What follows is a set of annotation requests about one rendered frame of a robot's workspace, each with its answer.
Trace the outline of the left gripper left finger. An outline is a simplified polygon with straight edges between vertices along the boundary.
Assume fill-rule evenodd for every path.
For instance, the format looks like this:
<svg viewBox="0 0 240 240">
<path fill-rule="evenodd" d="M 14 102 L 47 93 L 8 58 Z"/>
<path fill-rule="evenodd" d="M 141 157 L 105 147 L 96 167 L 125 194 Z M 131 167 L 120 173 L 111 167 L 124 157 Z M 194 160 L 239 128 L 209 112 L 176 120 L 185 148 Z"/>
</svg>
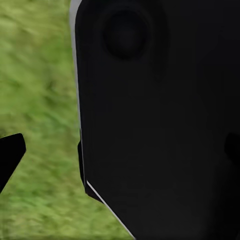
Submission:
<svg viewBox="0 0 240 240">
<path fill-rule="evenodd" d="M 21 133 L 0 138 L 0 193 L 26 152 Z"/>
</svg>

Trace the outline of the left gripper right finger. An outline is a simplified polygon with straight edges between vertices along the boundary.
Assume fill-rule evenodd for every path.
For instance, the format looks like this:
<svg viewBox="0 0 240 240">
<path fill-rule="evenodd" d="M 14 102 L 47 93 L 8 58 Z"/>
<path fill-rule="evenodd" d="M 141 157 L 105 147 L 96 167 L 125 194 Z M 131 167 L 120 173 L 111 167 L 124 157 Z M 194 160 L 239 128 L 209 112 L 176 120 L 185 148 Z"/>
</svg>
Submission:
<svg viewBox="0 0 240 240">
<path fill-rule="evenodd" d="M 228 133 L 224 151 L 240 173 L 240 135 L 235 133 Z"/>
</svg>

